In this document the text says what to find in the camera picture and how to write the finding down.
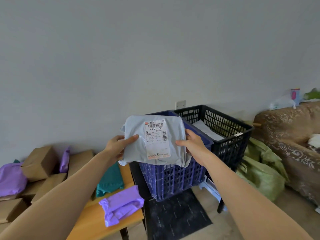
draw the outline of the tile floor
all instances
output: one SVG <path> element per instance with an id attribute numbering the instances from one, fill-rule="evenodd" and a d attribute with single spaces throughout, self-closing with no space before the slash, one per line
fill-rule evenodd
<path id="1" fill-rule="evenodd" d="M 185 238 L 191 239 L 213 239 L 213 240 L 235 240 L 243 239 L 230 213 L 217 213 L 218 200 L 214 198 L 205 188 L 198 186 L 192 188 L 194 194 L 206 210 L 213 222 L 210 226 L 203 228 Z M 314 239 L 320 239 L 320 214 L 315 211 L 315 206 L 291 189 L 285 189 L 275 201 L 284 212 L 301 225 Z M 141 223 L 128 227 L 131 240 L 146 240 L 146 232 Z M 104 240 L 121 240 L 119 232 L 104 238 Z"/>

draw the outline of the stool leg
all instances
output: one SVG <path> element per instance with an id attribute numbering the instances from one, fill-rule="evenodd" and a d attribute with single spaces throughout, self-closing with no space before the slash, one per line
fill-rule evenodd
<path id="1" fill-rule="evenodd" d="M 224 202 L 223 202 L 223 200 L 221 199 L 220 202 L 219 202 L 219 205 L 218 205 L 218 209 L 217 209 L 217 212 L 218 212 L 219 214 L 223 211 L 223 207 L 224 207 Z"/>
<path id="2" fill-rule="evenodd" d="M 129 240 L 128 229 L 126 227 L 120 230 L 120 234 L 121 234 L 122 240 Z"/>

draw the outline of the barcode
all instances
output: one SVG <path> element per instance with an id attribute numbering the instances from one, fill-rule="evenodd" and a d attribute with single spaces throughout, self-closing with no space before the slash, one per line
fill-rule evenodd
<path id="1" fill-rule="evenodd" d="M 165 131 L 162 132 L 163 141 L 167 140 L 167 133 Z"/>
<path id="2" fill-rule="evenodd" d="M 163 126 L 163 123 L 149 124 L 149 128 L 150 128 L 150 127 L 158 127 L 158 126 Z"/>

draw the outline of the white wall socket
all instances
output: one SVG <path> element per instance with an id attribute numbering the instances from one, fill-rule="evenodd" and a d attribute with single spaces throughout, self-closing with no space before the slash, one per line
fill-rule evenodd
<path id="1" fill-rule="evenodd" d="M 185 107 L 186 107 L 186 101 L 185 100 L 176 102 L 176 109 L 183 109 Z"/>

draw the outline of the purple package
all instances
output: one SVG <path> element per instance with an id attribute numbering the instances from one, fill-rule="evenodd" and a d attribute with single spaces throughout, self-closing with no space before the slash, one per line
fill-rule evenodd
<path id="1" fill-rule="evenodd" d="M 142 208 L 144 199 L 139 195 L 138 186 L 132 186 L 99 202 L 104 210 L 106 227 L 119 223 Z"/>
<path id="2" fill-rule="evenodd" d="M 64 151 L 61 162 L 60 162 L 60 167 L 59 167 L 59 172 L 60 173 L 67 173 L 68 172 L 68 167 L 69 167 L 69 155 L 70 155 L 70 146 L 66 148 Z"/>
<path id="3" fill-rule="evenodd" d="M 16 195 L 27 185 L 27 178 L 23 175 L 19 163 L 8 163 L 0 168 L 0 197 Z"/>

